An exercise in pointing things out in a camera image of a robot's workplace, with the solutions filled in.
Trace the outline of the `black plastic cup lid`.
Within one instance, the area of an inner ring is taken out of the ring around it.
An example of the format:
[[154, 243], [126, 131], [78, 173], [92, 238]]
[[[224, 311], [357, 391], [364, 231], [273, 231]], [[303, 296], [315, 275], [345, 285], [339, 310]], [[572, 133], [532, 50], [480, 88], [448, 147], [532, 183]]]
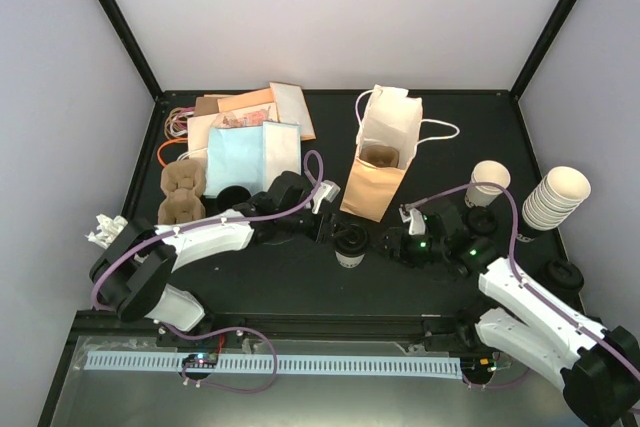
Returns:
[[366, 252], [368, 231], [358, 224], [342, 224], [333, 235], [335, 250], [345, 256], [357, 257]]

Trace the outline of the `brown pulp cup carrier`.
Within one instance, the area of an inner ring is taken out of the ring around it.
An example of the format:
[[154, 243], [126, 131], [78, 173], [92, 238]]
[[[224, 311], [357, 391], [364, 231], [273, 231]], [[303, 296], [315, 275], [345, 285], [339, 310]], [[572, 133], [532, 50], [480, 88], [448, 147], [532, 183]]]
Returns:
[[369, 145], [361, 149], [360, 160], [377, 168], [396, 168], [399, 152], [385, 145]]

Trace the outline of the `brown paper takeout bag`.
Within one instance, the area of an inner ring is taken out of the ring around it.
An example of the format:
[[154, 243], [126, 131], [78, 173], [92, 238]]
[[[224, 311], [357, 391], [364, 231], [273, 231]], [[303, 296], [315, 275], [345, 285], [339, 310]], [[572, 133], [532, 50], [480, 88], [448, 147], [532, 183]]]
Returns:
[[384, 217], [420, 145], [457, 137], [458, 126], [425, 118], [420, 98], [374, 86], [354, 105], [358, 133], [340, 210], [370, 221]]

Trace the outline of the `single white paper cup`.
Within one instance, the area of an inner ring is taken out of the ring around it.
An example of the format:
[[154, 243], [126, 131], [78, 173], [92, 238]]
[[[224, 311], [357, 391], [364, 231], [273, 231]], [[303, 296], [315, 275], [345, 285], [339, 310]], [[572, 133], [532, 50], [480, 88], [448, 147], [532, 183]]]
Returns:
[[336, 259], [338, 263], [347, 269], [357, 267], [365, 257], [364, 253], [358, 255], [344, 254], [338, 250], [335, 251]]

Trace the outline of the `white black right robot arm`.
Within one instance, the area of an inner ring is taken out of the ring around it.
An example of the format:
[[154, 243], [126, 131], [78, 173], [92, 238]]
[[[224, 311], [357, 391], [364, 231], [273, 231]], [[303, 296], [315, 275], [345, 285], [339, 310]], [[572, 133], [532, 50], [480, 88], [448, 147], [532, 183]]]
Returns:
[[639, 401], [639, 342], [622, 326], [606, 328], [527, 275], [491, 237], [498, 222], [485, 207], [465, 212], [445, 199], [401, 208], [402, 226], [375, 243], [410, 267], [442, 266], [474, 278], [479, 301], [460, 314], [457, 343], [499, 350], [544, 377], [588, 426], [611, 426]]

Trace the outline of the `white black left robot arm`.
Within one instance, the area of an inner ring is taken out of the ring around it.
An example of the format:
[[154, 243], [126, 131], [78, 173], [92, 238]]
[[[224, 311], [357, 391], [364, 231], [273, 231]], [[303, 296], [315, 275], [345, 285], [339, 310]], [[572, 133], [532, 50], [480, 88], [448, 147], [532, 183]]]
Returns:
[[327, 207], [340, 188], [285, 171], [244, 202], [199, 221], [153, 226], [132, 221], [90, 270], [93, 299], [124, 322], [169, 324], [193, 346], [207, 344], [215, 323], [193, 294], [170, 283], [173, 272], [196, 261], [295, 234], [321, 241], [330, 234]]

